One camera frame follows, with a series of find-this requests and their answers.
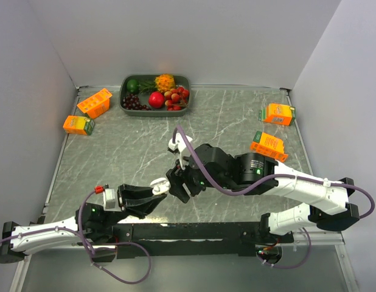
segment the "gray marble surface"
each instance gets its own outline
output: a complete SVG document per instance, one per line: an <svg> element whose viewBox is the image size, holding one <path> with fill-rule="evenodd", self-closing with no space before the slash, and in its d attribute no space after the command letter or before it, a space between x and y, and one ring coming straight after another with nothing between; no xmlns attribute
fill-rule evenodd
<svg viewBox="0 0 376 292"><path fill-rule="evenodd" d="M80 100L99 88L80 89ZM232 155L246 153L257 130L285 141L286 165L308 173L308 164L295 125L277 126L258 121L261 108L269 103L287 104L286 91L276 89L232 90L195 88L190 111L183 117L130 117L119 108L119 90L111 90L110 110L98 117L91 136L70 134L52 191L46 223L74 215L94 186L122 183L148 186L165 176L175 157L167 144L177 124L193 138L194 146L209 143ZM90 202L102 204L101 196ZM276 196L229 197L214 190L200 193L187 204L169 195L146 219L126 222L227 222L258 221L267 212L298 205Z"/></svg>

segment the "green tray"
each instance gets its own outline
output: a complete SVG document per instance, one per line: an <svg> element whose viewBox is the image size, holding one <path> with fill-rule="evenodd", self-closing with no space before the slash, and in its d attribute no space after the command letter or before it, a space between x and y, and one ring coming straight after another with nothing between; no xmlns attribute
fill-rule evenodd
<svg viewBox="0 0 376 292"><path fill-rule="evenodd" d="M138 74L138 75L130 75L126 77L126 79L122 83L122 87L120 87L119 92L119 106L120 108L129 116L136 116L136 117L181 117L185 115L187 110L189 109L190 104L192 103L192 95L189 96L188 105L186 108L183 108L179 111L167 111L166 106L163 106L160 109L151 108L151 111L136 111L134 109L125 109L123 108L123 98L127 95L126 85L127 82L131 79L136 79L138 81L146 81L146 80L154 80L157 76L160 76L160 74ZM185 89L188 89L190 91L190 84L187 77L181 76L181 75L173 75L175 79L176 86L182 86ZM149 105L148 100L150 97L150 92L146 93L139 93L139 102L141 105Z"/></svg>

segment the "red apple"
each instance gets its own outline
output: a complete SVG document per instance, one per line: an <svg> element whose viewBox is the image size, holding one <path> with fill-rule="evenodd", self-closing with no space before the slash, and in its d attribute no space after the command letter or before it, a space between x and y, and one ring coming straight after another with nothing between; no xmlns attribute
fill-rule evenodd
<svg viewBox="0 0 376 292"><path fill-rule="evenodd" d="M173 103L179 102L180 96L177 93L172 94L172 101Z"/></svg>
<svg viewBox="0 0 376 292"><path fill-rule="evenodd" d="M160 92L153 92L149 97L149 105L154 108L160 108L164 104L164 96Z"/></svg>
<svg viewBox="0 0 376 292"><path fill-rule="evenodd" d="M172 99L172 94L173 93L171 91L167 91L167 92L164 93L164 96L165 96L166 99Z"/></svg>
<svg viewBox="0 0 376 292"><path fill-rule="evenodd" d="M171 108L173 106L173 101L171 101L170 99L168 99L166 102L165 102L165 105L168 107L168 108Z"/></svg>
<svg viewBox="0 0 376 292"><path fill-rule="evenodd" d="M181 93L184 99L186 99L189 96L189 90L184 89L184 91Z"/></svg>

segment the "plastic container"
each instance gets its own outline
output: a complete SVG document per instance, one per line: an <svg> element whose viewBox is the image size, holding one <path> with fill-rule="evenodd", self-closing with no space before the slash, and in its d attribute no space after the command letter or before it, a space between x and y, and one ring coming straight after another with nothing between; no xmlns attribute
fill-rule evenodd
<svg viewBox="0 0 376 292"><path fill-rule="evenodd" d="M179 111L167 111L166 106L163 106L160 109L151 108L151 111L136 111L133 109L125 109L123 108L123 98L127 95L126 85L127 82L131 79L136 79L138 81L146 81L146 80L154 80L157 76L160 76L161 74L140 74L140 75L130 75L126 77L126 79L122 83L122 87L120 87L119 92L119 106L127 115L129 116L137 116L137 117L181 117L187 113L187 110L189 109L189 106L192 104L192 95L189 96L188 105L186 108L183 108ZM185 89L190 90L190 84L188 78L181 76L181 75L173 75L173 78L175 79L176 87L182 86ZM148 100L150 97L151 92L145 92L145 93L139 93L139 102L141 105L149 105Z"/></svg>
<svg viewBox="0 0 376 292"><path fill-rule="evenodd" d="M80 102L77 107L80 111L95 119L110 108L110 97L113 96L106 88Z"/></svg>

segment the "orange box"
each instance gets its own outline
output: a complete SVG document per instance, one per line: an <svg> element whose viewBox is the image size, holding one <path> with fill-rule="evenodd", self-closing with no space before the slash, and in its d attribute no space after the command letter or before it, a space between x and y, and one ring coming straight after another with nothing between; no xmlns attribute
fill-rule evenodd
<svg viewBox="0 0 376 292"><path fill-rule="evenodd" d="M296 110L290 105L270 103L259 112L259 120L267 123L289 126L295 120Z"/></svg>
<svg viewBox="0 0 376 292"><path fill-rule="evenodd" d="M250 150L280 160L281 162L284 162L288 158L288 154L284 154L283 140L261 131L257 131L254 135Z"/></svg>
<svg viewBox="0 0 376 292"><path fill-rule="evenodd" d="M90 135L92 134L95 122L88 117L68 116L63 128L69 134Z"/></svg>
<svg viewBox="0 0 376 292"><path fill-rule="evenodd" d="M95 119L101 114L108 111L110 108L110 97L113 96L106 88L100 90L97 94L88 97L83 102L80 102L77 107L80 111Z"/></svg>

